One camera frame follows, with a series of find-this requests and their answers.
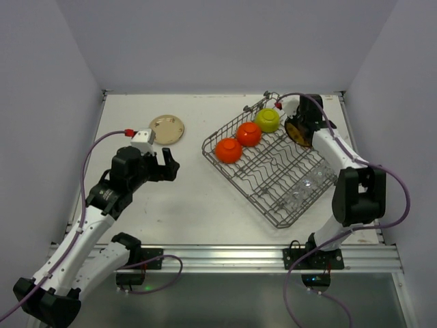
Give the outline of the yellow patterned plate dark rim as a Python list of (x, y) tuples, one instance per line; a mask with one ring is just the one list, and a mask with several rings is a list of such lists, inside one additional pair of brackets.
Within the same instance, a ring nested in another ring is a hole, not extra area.
[(294, 118), (288, 118), (284, 122), (284, 128), (287, 136), (299, 146), (310, 148), (311, 142), (306, 139), (305, 132), (301, 129), (299, 123)]

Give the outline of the beige plate with black characters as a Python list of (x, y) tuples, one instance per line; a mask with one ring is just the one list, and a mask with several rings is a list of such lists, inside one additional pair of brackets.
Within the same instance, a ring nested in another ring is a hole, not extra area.
[(184, 123), (174, 115), (160, 115), (154, 118), (149, 127), (155, 133), (155, 142), (165, 146), (179, 141), (184, 134)]

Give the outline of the orange bowl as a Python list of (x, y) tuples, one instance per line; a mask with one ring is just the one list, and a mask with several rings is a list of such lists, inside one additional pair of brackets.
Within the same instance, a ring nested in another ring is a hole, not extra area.
[(236, 139), (245, 147), (256, 146), (262, 138), (262, 131), (254, 122), (245, 122), (241, 124), (236, 132)]
[(214, 153), (222, 163), (232, 164), (241, 158), (242, 146), (237, 139), (224, 138), (217, 143)]

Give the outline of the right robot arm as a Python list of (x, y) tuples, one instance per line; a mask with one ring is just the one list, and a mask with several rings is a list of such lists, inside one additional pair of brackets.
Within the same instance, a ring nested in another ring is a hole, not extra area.
[(336, 252), (355, 228), (364, 228), (379, 219), (386, 207), (386, 173), (370, 167), (341, 138), (334, 124), (324, 115), (319, 95), (299, 97), (292, 118), (303, 142), (318, 151), (337, 177), (332, 215), (305, 245), (303, 262), (321, 268), (320, 257), (336, 258)]

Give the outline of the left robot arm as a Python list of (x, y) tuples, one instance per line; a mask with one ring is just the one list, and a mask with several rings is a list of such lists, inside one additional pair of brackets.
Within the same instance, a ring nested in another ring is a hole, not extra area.
[(174, 181), (180, 165), (169, 148), (164, 164), (155, 152), (120, 148), (98, 183), (89, 191), (83, 212), (55, 253), (32, 278), (20, 278), (13, 291), (23, 311), (49, 327), (69, 327), (85, 297), (117, 269), (144, 267), (137, 238), (119, 233), (91, 262), (88, 255), (100, 237), (132, 203), (146, 182)]

